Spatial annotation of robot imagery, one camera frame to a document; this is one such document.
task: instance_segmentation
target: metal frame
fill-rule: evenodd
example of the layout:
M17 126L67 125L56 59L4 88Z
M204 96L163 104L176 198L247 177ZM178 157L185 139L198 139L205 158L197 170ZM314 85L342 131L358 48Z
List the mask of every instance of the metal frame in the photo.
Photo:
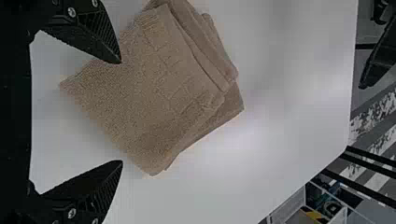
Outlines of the metal frame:
M387 205L387 206L389 206L389 207L391 207L393 209L396 209L396 201L391 199L391 198L389 198L389 197L387 197L387 196L385 196L385 195L383 195L383 194L380 194L380 193L378 193L378 192L376 192L376 191L374 191L372 189L368 189L368 188L364 187L363 185L360 185L360 184L358 184L358 183L356 183L356 182L354 182L352 180L349 180L349 179L347 179L347 178L345 178L345 177L343 177L341 175L338 175L338 174L336 174L336 173L334 173L334 172L332 172L332 171L330 171L328 169L324 169L320 173L323 174L323 175L326 175L327 177L329 177L331 179L335 179L335 180L345 184L346 186L348 186L348 187L350 187L350 188L352 188L352 189L354 189L356 191L359 191L359 192L361 192L361 193L363 193L363 194L365 194L365 195L367 195L367 196L369 196L371 198L374 198L377 201L379 201L381 203L384 203L385 205Z
M339 158L343 159L343 160L346 160L346 161L350 161L350 162L356 163L356 164L358 164L360 166L363 166L363 167L366 167L367 169L370 169L372 171L376 171L377 173L380 173L381 175L386 175L386 176L388 176L388 177L390 177L392 179L396 179L396 173L395 172L393 172L391 170L388 170L388 169L385 169L383 167L374 165L374 164L372 164L372 163L370 163L368 161L360 160L360 159L358 159L356 157L349 156L349 155L347 155L345 153L342 154Z
M359 155L359 156L363 156L363 157L372 159L374 161L379 161L379 162L381 162L383 164L386 164L386 165L389 165L391 167L396 168L396 161L393 161L393 160L390 160L388 158L375 155L373 153L370 153L370 152L367 152L367 151L364 151L364 150L361 150L361 149L358 149L358 148L355 148L355 147L347 147L346 148L346 152L350 152L350 153L353 153L353 154L356 154L356 155Z

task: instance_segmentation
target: terry cloth towel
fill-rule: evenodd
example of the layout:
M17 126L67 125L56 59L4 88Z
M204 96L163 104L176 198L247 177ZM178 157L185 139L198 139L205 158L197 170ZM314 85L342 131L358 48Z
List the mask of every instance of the terry cloth towel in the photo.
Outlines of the terry cloth towel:
M113 143L150 175L169 167L182 150L243 110L236 69L210 16L199 16L207 30L188 32L169 6L146 7L121 32L122 64L92 60L61 83ZM215 50L197 43L199 31L213 37L207 40Z

